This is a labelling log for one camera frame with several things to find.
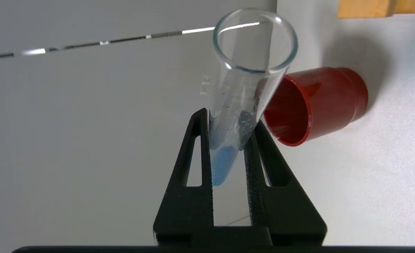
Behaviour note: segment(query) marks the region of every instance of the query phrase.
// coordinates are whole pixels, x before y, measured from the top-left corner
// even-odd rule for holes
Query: blue liquid
[[[241,111],[236,115],[235,120],[232,120],[232,123],[238,122],[234,128],[232,125],[227,125],[225,120],[214,122],[219,119],[215,119],[209,114],[210,165],[212,185],[214,186],[220,186],[225,182],[235,159],[256,126],[253,114]]]
[[[219,186],[225,182],[238,153],[238,148],[232,146],[223,146],[210,150],[213,186]]]

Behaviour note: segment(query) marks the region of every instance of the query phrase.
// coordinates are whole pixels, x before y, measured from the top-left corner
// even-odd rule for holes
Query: glass test tube
[[[298,45],[288,21],[255,8],[224,16],[214,29],[212,45],[214,52],[203,82],[210,83],[212,183],[219,186],[259,122]]]

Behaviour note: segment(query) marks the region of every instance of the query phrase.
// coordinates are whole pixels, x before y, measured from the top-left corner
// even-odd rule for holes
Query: red plastic cup
[[[345,67],[286,74],[265,110],[268,128],[287,146],[340,130],[364,113],[368,91]]]

